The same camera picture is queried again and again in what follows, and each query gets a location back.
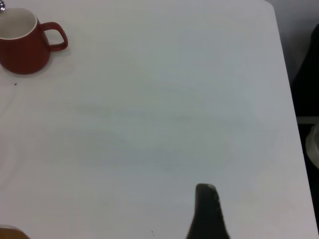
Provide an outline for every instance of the white surface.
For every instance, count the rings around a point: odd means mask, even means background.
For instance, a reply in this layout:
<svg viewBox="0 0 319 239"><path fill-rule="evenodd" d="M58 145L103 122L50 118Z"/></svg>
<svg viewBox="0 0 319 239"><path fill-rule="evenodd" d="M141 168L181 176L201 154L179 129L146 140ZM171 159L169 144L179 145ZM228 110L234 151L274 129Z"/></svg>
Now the white surface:
<svg viewBox="0 0 319 239"><path fill-rule="evenodd" d="M0 224L31 239L185 238L195 186L211 183L232 238L318 237L268 3L10 6L70 44L38 74L0 72Z"/></svg>

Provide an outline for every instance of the spoon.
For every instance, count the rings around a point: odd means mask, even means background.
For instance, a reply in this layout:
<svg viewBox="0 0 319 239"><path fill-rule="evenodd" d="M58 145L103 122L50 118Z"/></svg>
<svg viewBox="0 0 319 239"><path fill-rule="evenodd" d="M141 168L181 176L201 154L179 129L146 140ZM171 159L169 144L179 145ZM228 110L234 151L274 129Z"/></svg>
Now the spoon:
<svg viewBox="0 0 319 239"><path fill-rule="evenodd" d="M0 13L5 11L5 4L3 1L0 0Z"/></svg>

